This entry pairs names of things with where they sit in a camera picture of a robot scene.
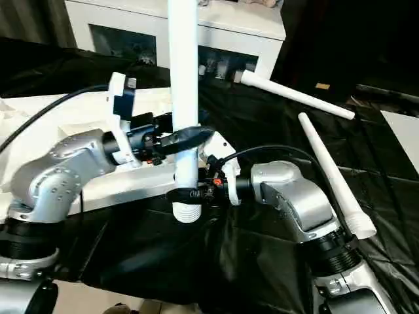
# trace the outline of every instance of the white 3d printed part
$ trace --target white 3d printed part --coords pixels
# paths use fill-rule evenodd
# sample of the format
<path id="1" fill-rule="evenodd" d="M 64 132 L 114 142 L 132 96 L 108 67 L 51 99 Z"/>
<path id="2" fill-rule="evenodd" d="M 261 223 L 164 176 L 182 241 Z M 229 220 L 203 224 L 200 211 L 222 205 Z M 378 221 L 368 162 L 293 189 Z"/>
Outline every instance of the white 3d printed part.
<path id="1" fill-rule="evenodd" d="M 225 158 L 228 155 L 234 154 L 236 150 L 230 143 L 219 133 L 215 132 L 203 147 L 200 147 L 200 158 L 206 162 L 211 155 L 217 159 Z M 231 205 L 237 206 L 241 202 L 238 199 L 236 188 L 236 177 L 240 174 L 241 169 L 237 158 L 229 160 L 221 170 L 224 172 L 228 183 L 228 198 Z"/>
<path id="2" fill-rule="evenodd" d="M 355 196 L 346 183 L 344 177 L 333 161 L 326 146 L 320 139 L 316 129 L 313 127 L 310 119 L 306 113 L 299 114 L 299 120 L 304 129 L 305 134 L 313 148 L 314 153 L 324 170 L 327 179 L 333 189 L 343 215 L 345 216 L 346 224 L 351 233 L 355 234 L 358 239 L 367 239 L 376 234 L 377 230 L 367 214 L 365 214 L 359 206 Z"/>
<path id="3" fill-rule="evenodd" d="M 346 110 L 336 105 L 332 105 L 331 103 L 298 92 L 284 85 L 276 84 L 248 70 L 245 70 L 243 72 L 241 83 L 248 86 L 258 87 L 262 90 L 266 90 L 267 92 L 271 92 L 273 94 L 277 94 L 279 96 L 298 101 L 299 103 L 303 103 L 307 106 L 323 110 L 327 113 L 331 113 L 336 116 L 341 116 L 342 118 L 348 120 L 353 119 L 355 116 L 355 113 L 353 113 L 352 111 Z"/>
<path id="4" fill-rule="evenodd" d="M 123 130 L 121 126 L 120 116 L 113 113 L 114 97 L 123 95 L 124 84 L 125 75 L 118 72 L 114 72 L 112 74 L 111 81 L 109 82 L 109 95 L 107 98 L 108 102 L 111 104 L 111 112 L 109 113 L 108 123 L 109 127 L 111 128 L 112 134 L 118 143 L 121 156 L 133 168 L 137 168 L 141 166 L 141 163 L 138 162 L 137 158 L 134 156 L 134 153 L 132 152 L 130 141 L 128 140 L 128 137 L 125 134 L 125 130 Z"/>

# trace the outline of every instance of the white plastic tube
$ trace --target white plastic tube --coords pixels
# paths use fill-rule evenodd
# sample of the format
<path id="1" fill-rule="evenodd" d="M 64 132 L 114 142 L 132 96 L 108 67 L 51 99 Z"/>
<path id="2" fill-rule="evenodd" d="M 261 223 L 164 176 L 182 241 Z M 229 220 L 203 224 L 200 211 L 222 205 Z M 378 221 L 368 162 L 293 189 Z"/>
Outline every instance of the white plastic tube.
<path id="1" fill-rule="evenodd" d="M 333 189 L 343 215 L 345 216 L 346 224 L 351 233 L 355 234 L 358 239 L 367 239 L 376 234 L 376 228 L 367 214 L 365 214 L 359 206 L 355 196 L 346 183 L 344 177 L 333 161 L 326 146 L 321 141 L 316 129 L 313 127 L 307 114 L 300 113 L 299 120 L 304 129 L 305 134 L 313 148 L 314 153 L 323 168 L 327 179 Z"/>
<path id="2" fill-rule="evenodd" d="M 273 94 L 277 94 L 295 101 L 299 103 L 303 103 L 305 105 L 311 106 L 313 108 L 317 108 L 323 110 L 327 113 L 334 114 L 336 116 L 341 116 L 342 118 L 351 120 L 354 118 L 355 113 L 352 111 L 346 110 L 339 106 L 333 105 L 326 101 L 320 100 L 318 98 L 312 97 L 310 95 L 298 92 L 293 90 L 292 88 L 288 88 L 284 85 L 277 84 L 265 78 L 262 78 L 255 74 L 254 72 L 245 70 L 242 75 L 241 83 L 258 87 L 262 90 L 266 90 L 267 92 L 271 92 Z"/>
<path id="3" fill-rule="evenodd" d="M 196 0 L 168 0 L 170 81 L 173 130 L 198 125 L 198 5 Z M 197 148 L 175 155 L 175 186 L 196 188 L 198 184 Z M 173 214 L 180 222 L 196 221 L 200 205 L 173 203 Z"/>

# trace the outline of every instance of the black cloth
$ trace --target black cloth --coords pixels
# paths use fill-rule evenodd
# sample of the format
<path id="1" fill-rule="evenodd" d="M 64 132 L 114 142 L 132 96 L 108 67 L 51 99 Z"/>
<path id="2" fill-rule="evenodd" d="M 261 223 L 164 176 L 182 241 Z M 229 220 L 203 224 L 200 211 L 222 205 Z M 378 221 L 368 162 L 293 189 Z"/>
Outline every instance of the black cloth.
<path id="1" fill-rule="evenodd" d="M 131 60 L 0 44 L 7 56 L 2 96 L 72 92 L 106 83 L 113 71 L 135 76 L 140 88 L 170 85 L 167 69 Z M 31 59 L 21 60 L 29 49 Z M 377 236 L 360 243 L 367 262 L 400 313 L 419 313 L 419 177 L 379 111 L 350 107 L 357 116 L 347 121 L 218 80 L 200 82 L 199 104 L 201 122 L 236 150 L 276 143 L 312 152 L 297 119 L 307 112 L 377 227 Z M 295 157 L 303 175 L 321 184 L 308 163 Z M 246 173 L 255 162 L 281 158 L 270 151 L 240 163 Z M 285 224 L 269 206 L 205 207 L 197 222 L 185 225 L 174 219 L 164 197 L 156 197 L 86 213 L 81 231 L 78 223 L 75 216 L 65 224 L 62 279 L 142 298 L 199 302 L 206 313 L 312 313 L 321 301 Z"/>

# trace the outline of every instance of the white vertical pole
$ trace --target white vertical pole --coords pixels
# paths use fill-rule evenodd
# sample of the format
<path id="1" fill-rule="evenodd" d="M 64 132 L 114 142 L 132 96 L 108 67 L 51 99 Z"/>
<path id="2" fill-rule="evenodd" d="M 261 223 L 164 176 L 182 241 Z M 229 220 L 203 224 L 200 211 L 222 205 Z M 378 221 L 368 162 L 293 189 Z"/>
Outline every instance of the white vertical pole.
<path id="1" fill-rule="evenodd" d="M 196 0 L 168 0 L 170 80 L 173 130 L 198 125 L 198 5 Z M 175 185 L 196 188 L 198 149 L 175 155 Z M 173 203 L 173 214 L 190 223 L 201 215 L 200 205 Z"/>

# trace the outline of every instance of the black cable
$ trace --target black cable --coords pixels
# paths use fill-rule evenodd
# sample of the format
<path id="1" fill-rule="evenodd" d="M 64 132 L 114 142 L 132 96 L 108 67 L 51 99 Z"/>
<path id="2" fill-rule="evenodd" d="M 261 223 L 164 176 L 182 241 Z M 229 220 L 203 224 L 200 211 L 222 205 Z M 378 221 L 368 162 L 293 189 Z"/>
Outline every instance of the black cable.
<path id="1" fill-rule="evenodd" d="M 329 191 L 329 201 L 330 201 L 332 207 L 335 209 L 336 215 L 338 216 L 340 224 L 344 228 L 346 236 L 348 238 L 350 238 L 352 236 L 351 231 L 349 230 L 348 226 L 346 225 L 342 209 L 340 208 L 339 203 L 338 203 L 335 195 L 333 194 L 332 186 L 330 185 L 330 182 L 329 182 L 323 168 L 320 166 L 319 162 L 309 153 L 307 153 L 307 152 L 305 152 L 305 151 L 303 151 L 299 148 L 288 146 L 288 145 L 279 145 L 279 144 L 262 145 L 262 146 L 251 147 L 251 148 L 242 150 L 240 152 L 235 152 L 234 154 L 228 155 L 227 157 L 220 158 L 217 161 L 216 166 L 217 166 L 218 169 L 221 169 L 221 167 L 226 162 L 228 162 L 229 160 L 232 160 L 232 159 L 237 158 L 237 157 L 241 157 L 241 156 L 249 154 L 249 153 L 258 152 L 258 151 L 261 151 L 261 150 L 282 150 L 282 151 L 288 152 L 288 153 L 298 153 L 298 154 L 303 155 L 304 157 L 306 157 L 312 163 L 312 165 L 320 172 L 320 174 L 321 174 L 321 176 L 324 180 L 324 184 L 326 185 L 326 187 Z"/>
<path id="2" fill-rule="evenodd" d="M 83 198 L 83 190 L 80 191 L 80 211 L 79 211 L 79 227 L 77 231 L 77 236 L 75 237 L 75 240 L 73 241 L 73 244 L 71 245 L 71 248 L 68 250 L 67 257 L 64 260 L 70 259 L 71 255 L 73 255 L 77 243 L 79 242 L 79 239 L 82 236 L 83 233 L 83 220 L 84 220 L 84 198 Z M 62 263 L 58 266 L 58 268 L 55 270 L 54 273 L 59 274 L 63 268 L 65 267 L 65 264 Z"/>
<path id="3" fill-rule="evenodd" d="M 32 123 L 34 123 L 36 120 L 38 120 L 40 117 L 42 117 L 44 114 L 51 111 L 53 108 L 57 107 L 58 105 L 61 105 L 64 101 L 73 98 L 77 95 L 86 93 L 86 92 L 99 92 L 103 90 L 107 90 L 108 85 L 94 85 L 90 87 L 83 88 L 82 90 L 77 90 L 76 92 L 67 94 L 60 99 L 57 99 L 50 105 L 46 106 L 44 109 L 39 111 L 38 113 L 35 113 L 29 120 L 27 120 L 25 123 L 23 123 L 16 131 L 14 131 L 6 140 L 0 145 L 0 154 L 24 131 L 26 130 Z"/>

